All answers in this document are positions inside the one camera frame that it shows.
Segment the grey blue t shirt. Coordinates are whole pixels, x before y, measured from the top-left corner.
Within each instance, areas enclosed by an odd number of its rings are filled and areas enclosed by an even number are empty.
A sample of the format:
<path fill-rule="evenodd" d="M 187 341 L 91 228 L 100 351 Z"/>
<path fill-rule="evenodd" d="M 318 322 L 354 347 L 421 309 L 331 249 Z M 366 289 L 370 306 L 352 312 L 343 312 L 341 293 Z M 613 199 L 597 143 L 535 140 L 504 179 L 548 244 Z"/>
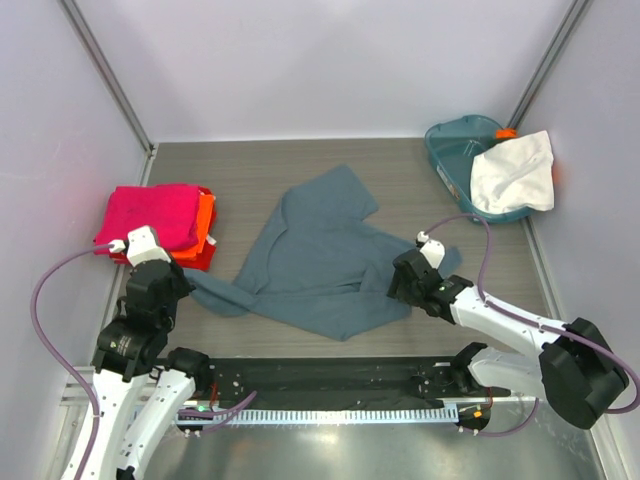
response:
<path fill-rule="evenodd" d="M 226 317 L 246 313 L 345 341 L 411 314 L 388 297 L 393 260 L 414 243 L 369 223 L 379 205 L 341 165 L 289 189 L 239 273 L 226 282 L 188 269 L 192 298 Z"/>

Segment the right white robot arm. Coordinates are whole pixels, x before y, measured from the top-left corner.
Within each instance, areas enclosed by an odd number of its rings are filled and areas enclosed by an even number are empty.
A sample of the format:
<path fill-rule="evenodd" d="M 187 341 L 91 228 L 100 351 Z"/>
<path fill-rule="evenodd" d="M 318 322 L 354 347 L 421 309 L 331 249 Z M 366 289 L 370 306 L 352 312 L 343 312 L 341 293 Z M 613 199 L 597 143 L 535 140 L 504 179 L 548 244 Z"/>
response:
<path fill-rule="evenodd" d="M 510 347 L 508 353 L 480 344 L 465 347 L 450 373 L 458 393 L 470 396 L 483 387 L 523 393 L 583 430 L 615 413 L 613 403 L 633 379 L 590 321 L 540 317 L 485 294 L 467 279 L 443 278 L 418 249 L 396 257 L 393 267 L 390 297 Z"/>

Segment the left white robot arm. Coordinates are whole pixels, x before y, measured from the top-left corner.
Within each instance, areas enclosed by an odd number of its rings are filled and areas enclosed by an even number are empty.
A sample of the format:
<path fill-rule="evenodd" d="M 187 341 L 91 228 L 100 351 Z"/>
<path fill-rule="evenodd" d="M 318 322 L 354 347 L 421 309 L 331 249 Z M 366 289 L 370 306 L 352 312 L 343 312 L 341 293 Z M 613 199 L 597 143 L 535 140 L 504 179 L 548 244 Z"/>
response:
<path fill-rule="evenodd" d="M 126 284 L 124 311 L 101 332 L 92 361 L 89 406 L 65 479 L 141 479 L 181 406 L 211 390 L 209 357 L 172 350 L 149 399 L 136 407 L 158 356 L 175 326 L 177 303 L 192 287 L 175 262 L 150 260 L 135 266 Z"/>

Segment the folded red t shirt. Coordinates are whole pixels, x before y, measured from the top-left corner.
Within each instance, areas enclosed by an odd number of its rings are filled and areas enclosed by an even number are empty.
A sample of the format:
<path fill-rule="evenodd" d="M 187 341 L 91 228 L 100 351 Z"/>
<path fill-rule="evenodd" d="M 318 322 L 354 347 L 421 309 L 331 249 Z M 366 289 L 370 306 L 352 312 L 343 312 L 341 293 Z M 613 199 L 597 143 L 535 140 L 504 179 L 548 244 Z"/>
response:
<path fill-rule="evenodd" d="M 202 187 L 202 186 L 198 186 L 199 191 L 200 191 L 200 195 L 202 193 L 205 194 L 212 194 L 213 193 L 206 187 Z M 216 246 L 216 240 L 210 235 L 210 231 L 213 228 L 215 221 L 217 218 L 217 211 L 214 217 L 211 218 L 211 223 L 210 223 L 210 230 L 209 230 L 209 234 L 206 238 L 206 242 L 204 244 L 204 250 L 196 256 L 196 258 L 194 260 L 188 261 L 188 260 L 176 260 L 176 262 L 185 268 L 191 268 L 191 269 L 197 269 L 197 270 L 201 270 L 201 271 L 206 271 L 209 269 L 212 258 L 216 252 L 217 246 Z"/>

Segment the folded pink t shirt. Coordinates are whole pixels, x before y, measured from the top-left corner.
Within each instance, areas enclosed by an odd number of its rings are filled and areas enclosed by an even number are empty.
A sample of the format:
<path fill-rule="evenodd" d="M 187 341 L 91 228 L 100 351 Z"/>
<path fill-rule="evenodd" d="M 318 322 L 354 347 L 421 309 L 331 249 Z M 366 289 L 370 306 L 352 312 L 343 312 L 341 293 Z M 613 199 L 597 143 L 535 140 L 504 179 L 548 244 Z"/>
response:
<path fill-rule="evenodd" d="M 110 195 L 95 244 L 125 240 L 129 232 L 152 227 L 171 251 L 197 244 L 200 191 L 195 185 L 119 186 Z"/>

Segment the folded orange t shirt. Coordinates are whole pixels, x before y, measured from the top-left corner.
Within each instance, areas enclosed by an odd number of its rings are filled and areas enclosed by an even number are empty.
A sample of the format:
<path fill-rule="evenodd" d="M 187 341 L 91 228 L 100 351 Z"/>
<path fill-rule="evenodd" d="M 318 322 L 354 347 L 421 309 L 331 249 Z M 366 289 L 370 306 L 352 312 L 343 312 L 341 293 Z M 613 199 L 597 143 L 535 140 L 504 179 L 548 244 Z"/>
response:
<path fill-rule="evenodd" d="M 197 243 L 185 250 L 172 251 L 175 260 L 194 260 L 204 250 L 204 244 L 209 234 L 211 218 L 216 214 L 215 196 L 202 193 L 199 198 L 199 208 L 196 217 Z"/>

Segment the teal plastic bin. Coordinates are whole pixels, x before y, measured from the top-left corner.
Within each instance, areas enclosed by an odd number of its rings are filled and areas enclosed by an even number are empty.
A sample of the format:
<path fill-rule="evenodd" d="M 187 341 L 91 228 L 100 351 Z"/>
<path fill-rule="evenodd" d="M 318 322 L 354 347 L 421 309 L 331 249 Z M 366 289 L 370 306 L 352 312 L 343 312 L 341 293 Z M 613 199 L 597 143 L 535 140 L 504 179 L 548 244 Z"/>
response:
<path fill-rule="evenodd" d="M 490 224 L 516 222 L 533 213 L 531 208 L 521 207 L 510 213 L 490 214 L 472 204 L 470 180 L 473 160 L 502 142 L 495 139 L 499 129 L 503 127 L 489 117 L 466 115 L 436 124 L 424 136 L 428 160 L 458 208 L 463 213 L 481 216 Z"/>

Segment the white t shirt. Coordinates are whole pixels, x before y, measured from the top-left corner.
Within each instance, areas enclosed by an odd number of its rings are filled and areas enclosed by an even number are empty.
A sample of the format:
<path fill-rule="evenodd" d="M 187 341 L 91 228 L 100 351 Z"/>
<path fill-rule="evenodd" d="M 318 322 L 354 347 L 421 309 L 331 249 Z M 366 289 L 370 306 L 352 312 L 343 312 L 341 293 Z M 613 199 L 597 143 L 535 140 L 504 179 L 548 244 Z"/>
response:
<path fill-rule="evenodd" d="M 474 157 L 470 198 L 478 210 L 509 214 L 555 206 L 554 155 L 545 130 L 507 140 Z"/>

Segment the orange clamp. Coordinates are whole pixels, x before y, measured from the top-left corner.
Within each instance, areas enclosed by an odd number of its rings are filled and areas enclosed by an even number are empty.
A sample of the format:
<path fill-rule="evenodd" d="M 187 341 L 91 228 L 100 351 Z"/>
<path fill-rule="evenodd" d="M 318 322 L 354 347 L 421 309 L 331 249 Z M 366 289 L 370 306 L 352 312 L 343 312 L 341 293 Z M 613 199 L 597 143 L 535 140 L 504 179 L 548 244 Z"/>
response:
<path fill-rule="evenodd" d="M 513 128 L 503 128 L 499 129 L 495 133 L 495 139 L 499 141 L 505 141 L 508 139 L 513 139 L 518 136 L 518 132 Z"/>

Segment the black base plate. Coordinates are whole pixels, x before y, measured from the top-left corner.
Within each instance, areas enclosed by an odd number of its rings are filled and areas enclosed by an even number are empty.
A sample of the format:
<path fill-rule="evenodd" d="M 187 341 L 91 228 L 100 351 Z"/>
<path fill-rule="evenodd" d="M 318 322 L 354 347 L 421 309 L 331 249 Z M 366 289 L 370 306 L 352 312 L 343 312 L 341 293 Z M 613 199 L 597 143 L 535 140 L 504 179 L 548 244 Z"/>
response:
<path fill-rule="evenodd" d="M 214 358 L 213 378 L 192 397 L 225 409 L 256 392 L 253 409 L 400 410 L 455 398 L 506 398 L 499 387 L 462 387 L 448 356 Z"/>

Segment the left aluminium frame post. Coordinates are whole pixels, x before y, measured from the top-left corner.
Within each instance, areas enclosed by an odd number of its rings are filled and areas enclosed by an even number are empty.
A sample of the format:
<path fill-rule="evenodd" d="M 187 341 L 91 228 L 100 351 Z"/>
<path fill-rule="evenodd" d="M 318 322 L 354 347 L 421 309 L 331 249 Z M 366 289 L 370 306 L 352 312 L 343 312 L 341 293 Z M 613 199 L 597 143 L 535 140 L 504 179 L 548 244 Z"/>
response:
<path fill-rule="evenodd" d="M 143 151 L 150 156 L 154 151 L 154 143 L 149 138 L 124 89 L 112 69 L 103 49 L 95 37 L 88 21 L 79 5 L 73 0 L 60 0 L 59 6 L 67 17 L 71 27 L 78 36 L 89 59 L 101 77 L 105 87 L 124 117 L 130 130 Z"/>

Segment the aluminium frame post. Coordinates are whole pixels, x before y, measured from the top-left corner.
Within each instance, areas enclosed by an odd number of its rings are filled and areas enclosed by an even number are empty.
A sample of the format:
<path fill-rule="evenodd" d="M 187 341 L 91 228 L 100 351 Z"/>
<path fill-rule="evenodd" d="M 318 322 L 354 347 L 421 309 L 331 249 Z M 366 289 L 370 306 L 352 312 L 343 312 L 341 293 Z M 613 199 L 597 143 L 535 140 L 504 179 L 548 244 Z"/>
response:
<path fill-rule="evenodd" d="M 88 21 L 79 5 L 73 0 L 60 0 L 59 6 L 67 17 L 71 27 L 78 36 L 89 59 L 101 77 L 105 87 L 124 117 L 130 130 L 143 151 L 150 156 L 154 151 L 154 143 L 149 138 L 124 89 L 112 69 L 103 49 L 95 37 Z"/>
<path fill-rule="evenodd" d="M 520 96 L 506 124 L 507 127 L 515 130 L 521 127 L 536 97 L 542 91 L 546 81 L 550 78 L 555 65 L 558 63 L 563 51 L 576 33 L 582 19 L 592 4 L 592 0 L 573 0 L 570 3 L 568 10 L 552 35 L 547 48 Z"/>

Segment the right aluminium frame post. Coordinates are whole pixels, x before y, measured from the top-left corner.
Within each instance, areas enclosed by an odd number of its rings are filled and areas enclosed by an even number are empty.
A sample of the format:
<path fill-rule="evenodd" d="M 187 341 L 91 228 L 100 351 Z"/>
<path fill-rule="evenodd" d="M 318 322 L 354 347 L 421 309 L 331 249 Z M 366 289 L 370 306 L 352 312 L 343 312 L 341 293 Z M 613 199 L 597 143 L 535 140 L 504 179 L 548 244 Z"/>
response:
<path fill-rule="evenodd" d="M 570 3 L 568 10 L 552 35 L 547 48 L 520 96 L 506 124 L 507 127 L 515 130 L 521 127 L 536 97 L 542 91 L 546 81 L 550 78 L 555 65 L 558 63 L 563 51 L 576 33 L 582 19 L 592 4 L 592 0 L 573 0 Z"/>

